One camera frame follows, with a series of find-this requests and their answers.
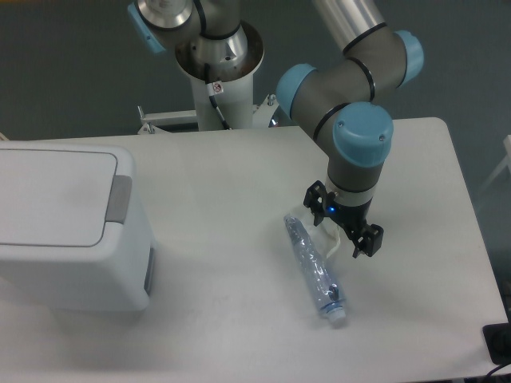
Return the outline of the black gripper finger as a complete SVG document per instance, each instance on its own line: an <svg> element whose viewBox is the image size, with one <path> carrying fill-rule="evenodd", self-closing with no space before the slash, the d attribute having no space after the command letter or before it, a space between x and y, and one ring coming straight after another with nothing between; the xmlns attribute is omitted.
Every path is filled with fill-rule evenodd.
<svg viewBox="0 0 511 383"><path fill-rule="evenodd" d="M352 256L357 258L361 254L372 257L382 245L384 229L377 224L365 224L352 232L351 241L354 244Z"/></svg>
<svg viewBox="0 0 511 383"><path fill-rule="evenodd" d="M313 215L313 225L317 227L325 217L325 205L323 198L327 196L325 185L316 180L307 190L304 196L303 205Z"/></svg>

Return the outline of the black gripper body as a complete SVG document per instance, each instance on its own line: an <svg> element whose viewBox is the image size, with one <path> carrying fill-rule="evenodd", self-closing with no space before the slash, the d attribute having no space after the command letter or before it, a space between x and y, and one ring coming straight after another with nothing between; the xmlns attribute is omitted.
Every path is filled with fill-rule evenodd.
<svg viewBox="0 0 511 383"><path fill-rule="evenodd" d="M366 227L366 216L372 199L358 206L347 206L335 202L333 194L322 201L324 215L340 226L347 236L361 236Z"/></svg>

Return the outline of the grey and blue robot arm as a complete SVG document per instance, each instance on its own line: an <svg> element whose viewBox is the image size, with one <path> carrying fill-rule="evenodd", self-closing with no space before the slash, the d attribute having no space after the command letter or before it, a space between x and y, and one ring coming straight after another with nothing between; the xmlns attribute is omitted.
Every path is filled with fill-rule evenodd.
<svg viewBox="0 0 511 383"><path fill-rule="evenodd" d="M391 30L372 1L317 1L343 61L325 72L295 65L279 80L276 100L327 155L325 181L312 184L304 205L315 223L331 219L373 255L383 229L366 221L393 122L376 100L421 71L424 53L407 31ZM251 128L253 74L263 60L256 29L237 1L134 1L129 16L154 53L174 52L188 75L200 130Z"/></svg>

